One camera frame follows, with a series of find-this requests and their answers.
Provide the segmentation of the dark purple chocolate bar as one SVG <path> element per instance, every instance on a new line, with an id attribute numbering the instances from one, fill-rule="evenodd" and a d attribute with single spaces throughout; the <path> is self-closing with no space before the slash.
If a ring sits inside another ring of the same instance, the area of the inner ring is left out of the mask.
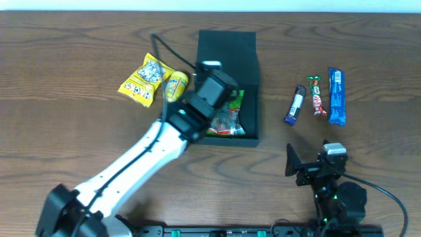
<path id="1" fill-rule="evenodd" d="M 285 116 L 284 122 L 290 126 L 294 126 L 297 122 L 297 118 L 301 111 L 301 107 L 305 100 L 306 88 L 302 85 L 297 85 L 295 88 L 295 96 L 289 108 L 287 115 Z"/>

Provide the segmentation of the yellow sunflower seed bag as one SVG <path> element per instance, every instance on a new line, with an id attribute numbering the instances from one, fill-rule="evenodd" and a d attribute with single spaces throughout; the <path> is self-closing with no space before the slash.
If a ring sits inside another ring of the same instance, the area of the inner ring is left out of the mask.
<path id="1" fill-rule="evenodd" d="M 147 53 L 143 64 L 120 85 L 118 92 L 150 107 L 162 81 L 167 80 L 174 72 L 173 68 Z"/>

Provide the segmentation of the blue wafer bar wrapper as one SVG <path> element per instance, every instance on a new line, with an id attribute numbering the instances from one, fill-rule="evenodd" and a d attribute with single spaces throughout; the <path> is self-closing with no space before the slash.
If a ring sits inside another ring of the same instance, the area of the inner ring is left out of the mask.
<path id="1" fill-rule="evenodd" d="M 340 126 L 346 125 L 345 75 L 343 71 L 329 69 L 330 112 L 328 122 Z"/>

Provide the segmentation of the green red KitKat bar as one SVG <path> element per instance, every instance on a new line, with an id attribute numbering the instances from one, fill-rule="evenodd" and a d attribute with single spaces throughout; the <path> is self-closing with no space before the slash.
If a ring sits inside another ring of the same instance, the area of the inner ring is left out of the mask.
<path id="1" fill-rule="evenodd" d="M 309 82 L 311 97 L 312 97 L 312 106 L 314 109 L 314 115 L 327 115 L 327 111 L 322 106 L 322 99 L 320 94 L 320 77 L 319 76 L 308 76 L 307 80 Z"/>

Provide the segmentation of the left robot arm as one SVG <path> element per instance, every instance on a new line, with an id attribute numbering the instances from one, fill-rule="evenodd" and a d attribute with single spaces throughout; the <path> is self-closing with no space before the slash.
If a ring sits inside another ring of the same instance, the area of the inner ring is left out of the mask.
<path id="1" fill-rule="evenodd" d="M 221 70 L 202 73 L 204 82 L 175 102 L 164 102 L 162 116 L 127 152 L 72 191 L 52 189 L 43 206 L 36 236 L 131 236 L 116 218 L 120 208 L 157 171 L 177 159 L 207 133 L 217 110 L 237 90 Z"/>

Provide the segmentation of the green gummy candy bag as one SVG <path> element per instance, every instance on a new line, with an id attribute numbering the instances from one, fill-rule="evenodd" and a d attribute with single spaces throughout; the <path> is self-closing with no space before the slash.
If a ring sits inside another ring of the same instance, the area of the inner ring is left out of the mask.
<path id="1" fill-rule="evenodd" d="M 246 131 L 239 121 L 244 91 L 233 91 L 232 101 L 227 102 L 212 120 L 207 135 L 216 137 L 244 136 Z"/>

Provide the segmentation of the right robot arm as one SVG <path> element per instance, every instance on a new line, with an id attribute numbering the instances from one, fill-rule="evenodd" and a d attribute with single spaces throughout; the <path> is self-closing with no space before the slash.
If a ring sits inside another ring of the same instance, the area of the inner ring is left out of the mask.
<path id="1" fill-rule="evenodd" d="M 302 163 L 291 144 L 286 145 L 286 176 L 296 185 L 311 186 L 317 213 L 314 236 L 361 236 L 365 218 L 366 190 L 354 182 L 338 184 L 345 175 L 347 150 L 340 143 L 325 142 L 317 160 Z"/>

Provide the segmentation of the dark green gift box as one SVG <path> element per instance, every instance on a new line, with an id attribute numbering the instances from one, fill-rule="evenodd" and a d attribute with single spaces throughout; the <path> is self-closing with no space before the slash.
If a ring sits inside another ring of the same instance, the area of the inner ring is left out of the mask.
<path id="1" fill-rule="evenodd" d="M 200 30 L 196 61 L 219 61 L 222 70 L 244 91 L 239 121 L 245 135 L 238 138 L 207 136 L 201 145 L 257 147 L 260 142 L 260 71 L 256 33 Z"/>

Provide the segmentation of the yellow Mentos gum bottle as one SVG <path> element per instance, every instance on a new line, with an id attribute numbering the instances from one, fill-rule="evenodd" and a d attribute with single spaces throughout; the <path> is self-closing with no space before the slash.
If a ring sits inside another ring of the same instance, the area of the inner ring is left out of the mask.
<path id="1" fill-rule="evenodd" d="M 164 91 L 167 102 L 178 100 L 187 88 L 188 82 L 189 79 L 185 73 L 181 71 L 173 72 L 166 83 Z"/>

